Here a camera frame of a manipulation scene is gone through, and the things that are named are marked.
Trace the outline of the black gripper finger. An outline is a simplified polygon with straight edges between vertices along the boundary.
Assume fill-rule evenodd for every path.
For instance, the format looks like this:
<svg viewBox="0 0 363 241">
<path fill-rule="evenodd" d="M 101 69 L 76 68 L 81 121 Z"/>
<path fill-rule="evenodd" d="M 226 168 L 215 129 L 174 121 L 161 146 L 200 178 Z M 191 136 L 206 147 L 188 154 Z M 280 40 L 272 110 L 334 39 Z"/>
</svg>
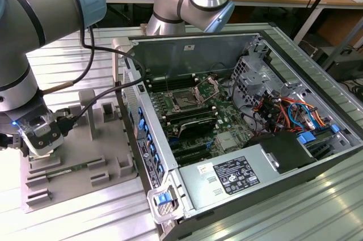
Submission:
<svg viewBox="0 0 363 241">
<path fill-rule="evenodd" d="M 1 134 L 0 143 L 1 150 L 6 150 L 8 148 L 19 149 L 24 157 L 28 156 L 28 147 L 22 137 L 18 134 L 9 136 L 7 134 Z"/>
</svg>

